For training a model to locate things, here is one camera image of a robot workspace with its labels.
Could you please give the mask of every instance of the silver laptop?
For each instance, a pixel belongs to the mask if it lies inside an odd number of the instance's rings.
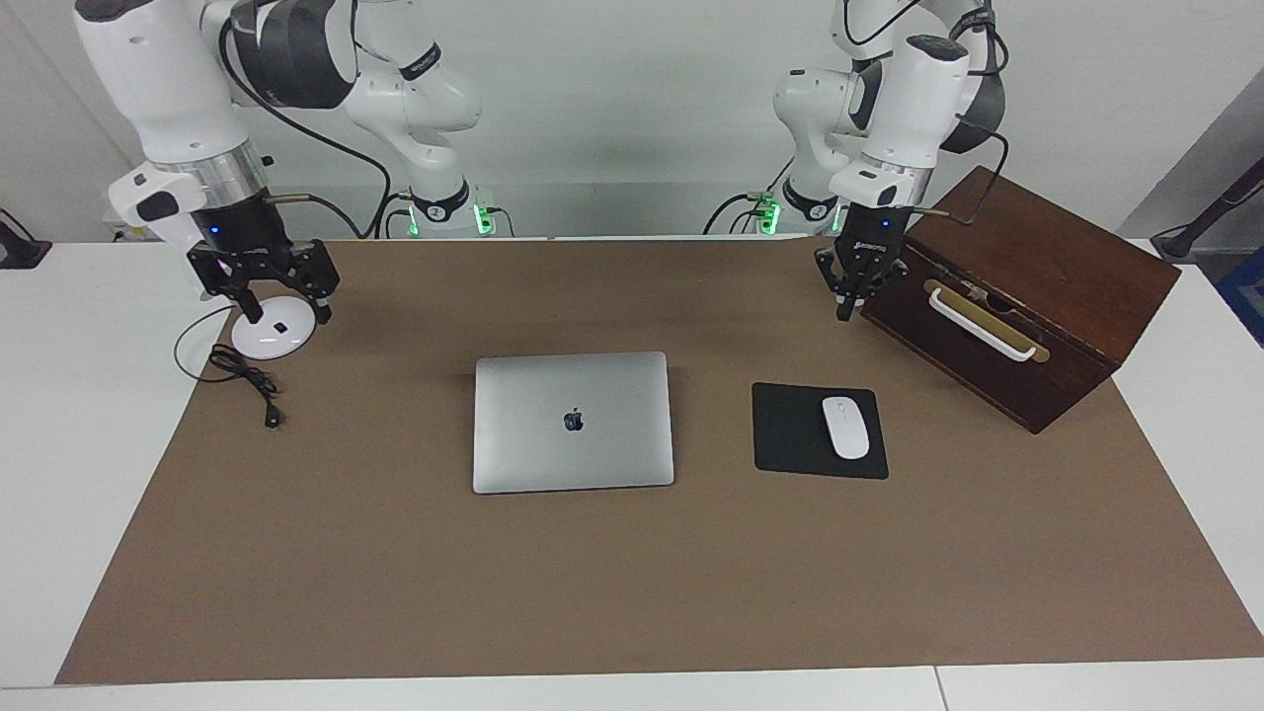
[[[666,486],[662,353],[484,358],[474,382],[474,491]]]

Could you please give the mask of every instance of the white wireless charger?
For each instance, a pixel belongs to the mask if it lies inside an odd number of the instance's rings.
[[[298,350],[316,333],[316,314],[297,296],[274,296],[259,302],[263,318],[252,324],[238,316],[233,347],[252,361],[274,361]]]

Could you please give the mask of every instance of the white handle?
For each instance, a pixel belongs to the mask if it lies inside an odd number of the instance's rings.
[[[1031,359],[1031,357],[1035,356],[1036,348],[1034,345],[1026,353],[1021,353],[1009,343],[1005,343],[1004,340],[992,335],[991,331],[988,331],[983,326],[976,324],[975,321],[967,319],[962,314],[954,311],[951,306],[939,300],[939,294],[942,291],[943,288],[937,288],[930,294],[930,307],[947,316],[949,321],[966,329],[967,331],[973,334],[975,338],[1000,350],[1001,354],[1004,354],[1010,361],[1014,361],[1015,363],[1026,363],[1028,361]]]

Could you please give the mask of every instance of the white table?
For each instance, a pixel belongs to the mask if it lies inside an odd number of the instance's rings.
[[[47,687],[193,382],[201,304],[162,244],[61,244],[0,272],[0,708],[1256,711],[1264,660]],[[201,362],[222,318],[186,340]],[[1264,625],[1264,352],[1186,268],[1116,383]]]

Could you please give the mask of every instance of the white wireless mouse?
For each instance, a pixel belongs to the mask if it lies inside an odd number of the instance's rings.
[[[843,459],[861,459],[868,454],[868,428],[861,406],[851,397],[827,397],[820,405],[825,410],[834,452]]]

